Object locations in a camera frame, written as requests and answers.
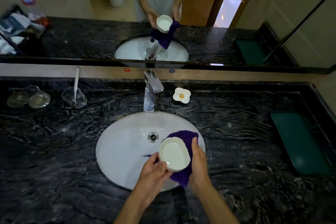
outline chrome faucet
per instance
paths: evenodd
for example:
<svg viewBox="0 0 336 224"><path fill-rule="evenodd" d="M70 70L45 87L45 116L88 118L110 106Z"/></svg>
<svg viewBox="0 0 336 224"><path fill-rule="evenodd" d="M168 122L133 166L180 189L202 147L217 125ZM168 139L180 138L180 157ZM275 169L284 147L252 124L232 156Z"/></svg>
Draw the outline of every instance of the chrome faucet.
<svg viewBox="0 0 336 224"><path fill-rule="evenodd" d="M143 110L145 112L154 111L155 94L164 90L162 83L157 77L153 69L145 71L145 100L143 102Z"/></svg>
<svg viewBox="0 0 336 224"><path fill-rule="evenodd" d="M156 56L161 51L162 46L158 43L157 40L154 40L154 45L151 48L146 49L145 60L156 60Z"/></svg>

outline plastic bottle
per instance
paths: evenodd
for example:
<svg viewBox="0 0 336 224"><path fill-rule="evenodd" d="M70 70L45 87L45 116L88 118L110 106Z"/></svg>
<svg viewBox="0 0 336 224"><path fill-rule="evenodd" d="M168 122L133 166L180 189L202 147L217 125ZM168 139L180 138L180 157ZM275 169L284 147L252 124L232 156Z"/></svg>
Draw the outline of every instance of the plastic bottle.
<svg viewBox="0 0 336 224"><path fill-rule="evenodd" d="M35 23L44 25L45 27L49 25L47 17L40 12L40 9L36 5L35 0L21 0L28 10L28 18Z"/></svg>

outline purple towel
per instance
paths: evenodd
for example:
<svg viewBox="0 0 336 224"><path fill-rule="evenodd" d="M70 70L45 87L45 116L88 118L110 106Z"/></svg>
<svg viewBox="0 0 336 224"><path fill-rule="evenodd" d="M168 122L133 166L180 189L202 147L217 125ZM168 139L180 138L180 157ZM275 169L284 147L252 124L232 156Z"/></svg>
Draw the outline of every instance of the purple towel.
<svg viewBox="0 0 336 224"><path fill-rule="evenodd" d="M178 182L183 188L185 188L188 185L189 176L191 175L191 172L192 172L191 162L193 160L193 150L191 148L191 142L192 142L194 137L197 138L197 142L198 142L198 133L191 132L189 130L180 130L180 131L177 131L175 133L171 133L166 138L168 138L168 137L181 138L183 140L183 142L185 143L185 146L187 147L187 150L188 150L188 153L189 153L189 156L190 156L189 165L185 169L183 169L182 171L173 173L170 177L170 179L172 179L175 182Z"/></svg>
<svg viewBox="0 0 336 224"><path fill-rule="evenodd" d="M173 19L173 23L170 25L168 33L162 33L157 29L152 30L151 37L156 39L158 43L164 48L168 49L171 40L173 39L174 32L180 27L180 23Z"/></svg>

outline marble countertop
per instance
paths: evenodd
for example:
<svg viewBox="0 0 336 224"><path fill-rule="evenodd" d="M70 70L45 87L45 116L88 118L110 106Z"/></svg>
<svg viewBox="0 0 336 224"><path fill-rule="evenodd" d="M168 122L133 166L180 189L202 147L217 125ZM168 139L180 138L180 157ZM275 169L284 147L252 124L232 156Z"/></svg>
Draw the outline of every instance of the marble countertop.
<svg viewBox="0 0 336 224"><path fill-rule="evenodd" d="M43 56L58 58L114 58L121 43L149 36L149 23L50 17L52 27L42 37ZM243 64L236 38L253 39L256 30L181 26L174 41L183 45L190 62Z"/></svg>
<svg viewBox="0 0 336 224"><path fill-rule="evenodd" d="M144 82L80 80L87 105L61 98L71 81L0 80L0 223L112 223L129 195L100 172L95 145L120 117L141 112ZM9 108L9 87L38 85L47 107ZM211 181L241 223L335 223L336 178L298 175L286 162L268 120L270 111L296 111L317 127L298 92L251 91L219 82L164 82L155 109L193 123L207 148ZM172 99L191 90L188 104ZM323 133L316 129L317 135ZM189 187L158 195L142 223L207 223Z"/></svg>

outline sink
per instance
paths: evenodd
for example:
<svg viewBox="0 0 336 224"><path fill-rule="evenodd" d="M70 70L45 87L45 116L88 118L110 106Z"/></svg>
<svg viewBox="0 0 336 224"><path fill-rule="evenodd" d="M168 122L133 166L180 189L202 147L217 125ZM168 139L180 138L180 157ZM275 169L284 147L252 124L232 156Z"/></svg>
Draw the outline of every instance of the sink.
<svg viewBox="0 0 336 224"><path fill-rule="evenodd" d="M123 43L115 52L116 59L145 60L146 49L153 47L151 37L138 37ZM188 61L188 52L180 44L172 41L167 50L161 49L156 56L157 61ZM127 66L146 67L141 63L124 63ZM155 64L156 68L181 68L183 65Z"/></svg>
<svg viewBox="0 0 336 224"><path fill-rule="evenodd" d="M159 151L170 133L179 130L197 132L198 142L205 152L202 135L189 121L165 112L131 114L110 125L100 136L96 157L100 170L113 183L132 190L148 157ZM179 184L168 179L162 191Z"/></svg>

